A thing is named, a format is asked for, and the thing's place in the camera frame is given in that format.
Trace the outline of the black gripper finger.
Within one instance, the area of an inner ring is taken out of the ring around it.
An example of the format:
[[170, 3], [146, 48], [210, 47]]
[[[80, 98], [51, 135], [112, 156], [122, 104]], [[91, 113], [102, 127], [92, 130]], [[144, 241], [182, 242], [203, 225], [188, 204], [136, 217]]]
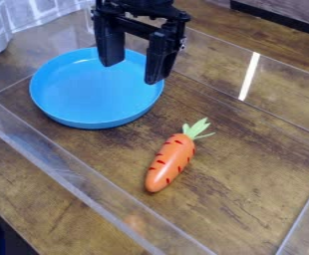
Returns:
[[94, 16], [94, 29], [100, 62], [110, 67], [126, 57], [126, 34], [116, 19], [100, 14]]
[[176, 54], [183, 46], [184, 23], [166, 21], [160, 28], [150, 34], [147, 48], [146, 83], [155, 84], [171, 71]]

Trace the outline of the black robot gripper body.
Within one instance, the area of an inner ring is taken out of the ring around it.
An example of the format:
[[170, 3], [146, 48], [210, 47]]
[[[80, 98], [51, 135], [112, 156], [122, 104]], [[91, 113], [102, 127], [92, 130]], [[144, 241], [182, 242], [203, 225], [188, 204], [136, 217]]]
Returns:
[[135, 18], [166, 19], [166, 22], [179, 30], [184, 29], [184, 23], [190, 21], [188, 14], [172, 6], [172, 0], [96, 0], [92, 9], [95, 34], [148, 35], [155, 31], [155, 27], [130, 19], [127, 13]]

